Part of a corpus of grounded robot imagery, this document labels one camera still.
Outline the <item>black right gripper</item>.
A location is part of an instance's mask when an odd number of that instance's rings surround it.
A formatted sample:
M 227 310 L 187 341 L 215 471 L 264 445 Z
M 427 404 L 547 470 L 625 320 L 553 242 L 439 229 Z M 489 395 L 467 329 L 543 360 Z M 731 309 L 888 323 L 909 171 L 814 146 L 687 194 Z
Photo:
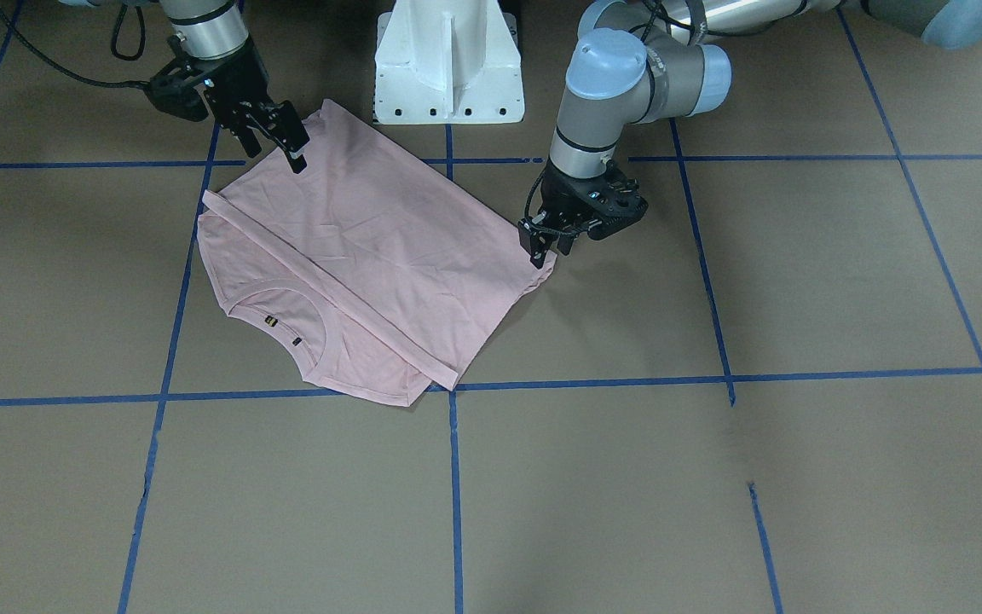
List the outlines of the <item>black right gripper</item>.
M 292 102 L 272 102 L 268 74 L 252 38 L 226 57 L 204 60 L 189 55 L 179 38 L 168 38 L 174 59 L 149 79 L 147 98 L 161 113 L 199 122 L 214 115 L 240 143 L 245 155 L 262 147 L 258 129 L 286 156 L 290 170 L 307 168 L 303 156 L 310 136 Z

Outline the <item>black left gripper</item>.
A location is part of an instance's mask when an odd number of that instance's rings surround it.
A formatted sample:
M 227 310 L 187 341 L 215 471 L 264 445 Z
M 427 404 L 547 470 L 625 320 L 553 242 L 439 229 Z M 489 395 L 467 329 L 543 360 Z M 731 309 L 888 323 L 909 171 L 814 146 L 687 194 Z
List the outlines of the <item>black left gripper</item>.
M 553 163 L 546 163 L 538 212 L 518 222 L 519 241 L 529 262 L 543 269 L 554 244 L 567 257 L 581 235 L 604 240 L 642 221 L 650 203 L 638 190 L 638 180 L 627 177 L 615 160 L 605 163 L 597 177 L 589 178 L 566 175 Z

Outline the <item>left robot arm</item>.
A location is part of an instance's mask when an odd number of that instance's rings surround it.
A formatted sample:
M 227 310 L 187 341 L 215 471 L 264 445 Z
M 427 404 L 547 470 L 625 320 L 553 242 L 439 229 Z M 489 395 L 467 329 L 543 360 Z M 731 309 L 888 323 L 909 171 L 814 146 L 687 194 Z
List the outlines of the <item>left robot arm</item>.
M 534 180 L 537 212 L 517 230 L 535 269 L 551 252 L 569 255 L 581 235 L 604 240 L 642 220 L 647 203 L 615 162 L 624 127 L 712 112 L 729 95 L 731 61 L 720 38 L 751 38 L 842 1 L 686 1 L 677 20 L 666 1 L 597 1 L 578 40 L 546 166 Z

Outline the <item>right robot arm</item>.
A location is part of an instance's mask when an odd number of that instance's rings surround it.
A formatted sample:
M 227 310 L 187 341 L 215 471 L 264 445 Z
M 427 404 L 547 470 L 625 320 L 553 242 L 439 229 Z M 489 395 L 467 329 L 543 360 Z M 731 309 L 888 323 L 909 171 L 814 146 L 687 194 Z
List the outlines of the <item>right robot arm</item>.
M 153 108 L 191 122 L 213 117 L 249 157 L 261 153 L 261 137 L 276 145 L 290 170 L 307 167 L 310 142 L 291 101 L 274 101 L 269 74 L 237 1 L 160 1 L 171 27 L 174 55 L 148 81 L 77 80 L 108 89 L 140 90 Z

